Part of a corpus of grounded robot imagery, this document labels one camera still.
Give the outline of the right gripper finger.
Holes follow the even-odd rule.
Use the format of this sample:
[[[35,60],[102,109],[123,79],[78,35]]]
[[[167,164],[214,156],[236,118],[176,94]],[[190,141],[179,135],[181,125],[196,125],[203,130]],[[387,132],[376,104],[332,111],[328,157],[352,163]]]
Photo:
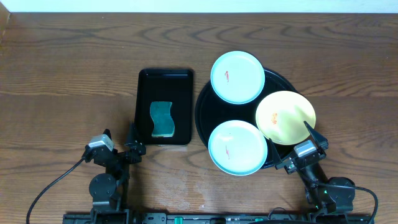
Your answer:
[[[275,144],[271,138],[269,138],[269,144],[270,144],[270,149],[271,149],[271,154],[272,154],[273,165],[275,168],[278,168],[278,165],[281,163],[281,159],[280,159],[279,153],[275,147]]]
[[[317,146],[327,146],[327,138],[314,130],[306,121],[303,122]]]

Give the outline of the green scouring sponge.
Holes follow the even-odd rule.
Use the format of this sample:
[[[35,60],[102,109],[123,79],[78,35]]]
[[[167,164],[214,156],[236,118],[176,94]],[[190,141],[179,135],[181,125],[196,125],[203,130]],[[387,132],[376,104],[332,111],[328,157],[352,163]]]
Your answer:
[[[175,123],[171,116],[172,102],[154,101],[150,104],[150,117],[154,123],[153,138],[171,138],[175,132]]]

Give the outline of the yellow plate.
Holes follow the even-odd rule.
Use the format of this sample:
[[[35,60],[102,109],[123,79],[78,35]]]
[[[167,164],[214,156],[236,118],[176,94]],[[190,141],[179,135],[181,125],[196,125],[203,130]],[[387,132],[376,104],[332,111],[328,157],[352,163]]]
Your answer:
[[[317,117],[306,97],[293,91],[277,91],[261,100],[255,119],[266,139],[281,145],[294,145],[309,137],[305,123],[314,128]]]

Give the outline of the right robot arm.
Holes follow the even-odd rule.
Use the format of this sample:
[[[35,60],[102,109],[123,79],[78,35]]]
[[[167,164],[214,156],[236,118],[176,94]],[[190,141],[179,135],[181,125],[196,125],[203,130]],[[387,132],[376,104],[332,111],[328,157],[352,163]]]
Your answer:
[[[320,213],[341,214],[353,210],[355,197],[354,182],[345,177],[328,178],[319,162],[326,158],[328,140],[314,130],[306,121],[303,122],[312,137],[293,147],[290,157],[281,159],[275,142],[269,140],[269,149],[276,169],[285,169],[286,173],[298,173],[303,183],[307,199]]]

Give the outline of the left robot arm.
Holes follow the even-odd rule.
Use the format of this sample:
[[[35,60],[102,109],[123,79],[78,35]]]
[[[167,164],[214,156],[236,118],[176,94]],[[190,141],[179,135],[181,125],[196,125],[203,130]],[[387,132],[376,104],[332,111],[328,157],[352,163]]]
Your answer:
[[[105,168],[105,172],[94,177],[89,186],[96,213],[121,212],[127,208],[129,167],[140,163],[146,154],[146,147],[134,123],[129,126],[124,145],[127,147],[125,151],[115,149],[110,130],[105,129],[85,146],[84,161],[92,161]]]

